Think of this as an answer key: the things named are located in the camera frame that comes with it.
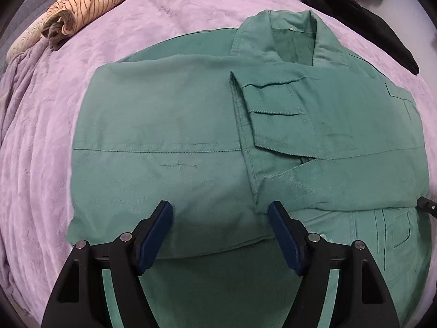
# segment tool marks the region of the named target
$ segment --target folded green garment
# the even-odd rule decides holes
[[[401,323],[420,298],[431,239],[415,210],[429,179],[414,99],[310,11],[263,11],[100,67],[72,158],[72,243],[112,241],[173,205],[141,277],[161,328],[281,327],[300,278],[267,220],[277,200],[329,241],[365,241]]]

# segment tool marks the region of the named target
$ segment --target rolled striped towel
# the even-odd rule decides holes
[[[124,0],[58,0],[49,7],[41,33],[54,50]]]

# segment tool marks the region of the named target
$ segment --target lavender bedspread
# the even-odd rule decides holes
[[[127,0],[59,51],[45,39],[18,56],[0,81],[0,284],[37,321],[71,246],[71,143],[95,69],[160,41],[239,27],[264,9],[304,11],[299,0]],[[437,93],[385,52],[316,12],[340,42],[416,100],[425,133],[430,197],[437,198]]]

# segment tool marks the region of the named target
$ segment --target gray fabric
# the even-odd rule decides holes
[[[0,75],[6,71],[6,54],[14,41],[56,0],[26,0],[0,38]]]

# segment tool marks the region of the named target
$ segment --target green jacket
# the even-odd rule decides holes
[[[330,241],[365,241],[401,322],[420,297],[431,240],[414,209],[429,182],[416,105],[310,11],[263,11],[97,69],[72,170],[72,243],[112,241],[173,205],[141,277],[162,328],[282,325],[300,280],[265,216],[276,200]]]

